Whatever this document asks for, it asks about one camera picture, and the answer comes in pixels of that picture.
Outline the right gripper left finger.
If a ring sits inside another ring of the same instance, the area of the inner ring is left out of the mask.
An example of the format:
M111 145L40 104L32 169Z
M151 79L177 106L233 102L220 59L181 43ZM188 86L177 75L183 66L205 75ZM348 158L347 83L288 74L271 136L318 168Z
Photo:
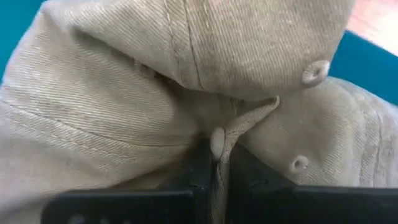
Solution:
M207 224L213 155L200 141L171 179L151 190L72 190L43 208L41 224Z

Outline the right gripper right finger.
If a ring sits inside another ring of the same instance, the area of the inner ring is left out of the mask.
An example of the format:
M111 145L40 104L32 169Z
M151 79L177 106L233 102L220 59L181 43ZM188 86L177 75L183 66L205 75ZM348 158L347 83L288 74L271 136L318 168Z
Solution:
M231 151L232 224L397 224L397 189L297 185L241 145Z

